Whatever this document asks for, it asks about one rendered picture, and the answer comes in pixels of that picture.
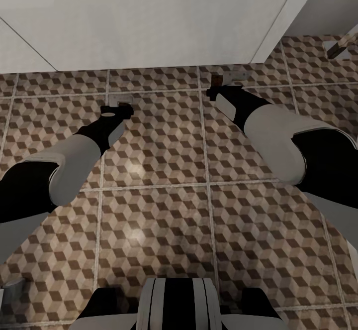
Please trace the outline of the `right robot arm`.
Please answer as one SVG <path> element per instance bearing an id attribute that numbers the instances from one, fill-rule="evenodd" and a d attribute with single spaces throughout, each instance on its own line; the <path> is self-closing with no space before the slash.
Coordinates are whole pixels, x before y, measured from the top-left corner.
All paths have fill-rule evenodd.
<path id="1" fill-rule="evenodd" d="M 225 71 L 206 96 L 257 149 L 273 174 L 294 185 L 358 251 L 358 148 L 339 128 L 242 90 L 247 71 Z"/>

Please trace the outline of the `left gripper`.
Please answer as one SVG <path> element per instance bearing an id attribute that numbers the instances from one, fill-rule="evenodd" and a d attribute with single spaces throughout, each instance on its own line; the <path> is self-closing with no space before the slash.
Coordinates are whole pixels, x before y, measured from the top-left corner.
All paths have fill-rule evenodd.
<path id="1" fill-rule="evenodd" d="M 122 116 L 122 119 L 130 119 L 131 115 L 134 115 L 134 110 L 130 106 L 119 106 L 116 108 L 111 108 L 110 106 L 101 106 L 101 114 L 105 111 L 117 111 Z"/>

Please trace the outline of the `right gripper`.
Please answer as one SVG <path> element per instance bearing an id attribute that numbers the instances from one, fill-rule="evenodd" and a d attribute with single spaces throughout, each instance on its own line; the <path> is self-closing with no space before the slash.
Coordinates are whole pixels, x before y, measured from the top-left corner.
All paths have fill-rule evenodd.
<path id="1" fill-rule="evenodd" d="M 210 89 L 207 89 L 206 96 L 210 97 L 210 101 L 215 102 L 217 94 L 224 88 L 225 86 L 211 86 Z"/>

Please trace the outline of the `robot trunk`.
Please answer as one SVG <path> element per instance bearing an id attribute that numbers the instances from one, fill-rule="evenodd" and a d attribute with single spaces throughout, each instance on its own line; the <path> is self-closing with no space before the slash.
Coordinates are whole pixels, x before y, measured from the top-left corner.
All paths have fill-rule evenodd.
<path id="1" fill-rule="evenodd" d="M 216 288 L 209 278 L 148 278 L 136 330 L 222 330 Z"/>

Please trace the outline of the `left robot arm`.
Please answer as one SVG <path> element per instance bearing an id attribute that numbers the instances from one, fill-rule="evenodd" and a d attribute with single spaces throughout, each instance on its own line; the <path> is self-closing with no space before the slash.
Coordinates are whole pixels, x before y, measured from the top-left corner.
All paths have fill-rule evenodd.
<path id="1" fill-rule="evenodd" d="M 58 206 L 71 203 L 95 164 L 124 134 L 133 96 L 109 95 L 100 119 L 9 167 L 0 180 L 0 266 Z"/>

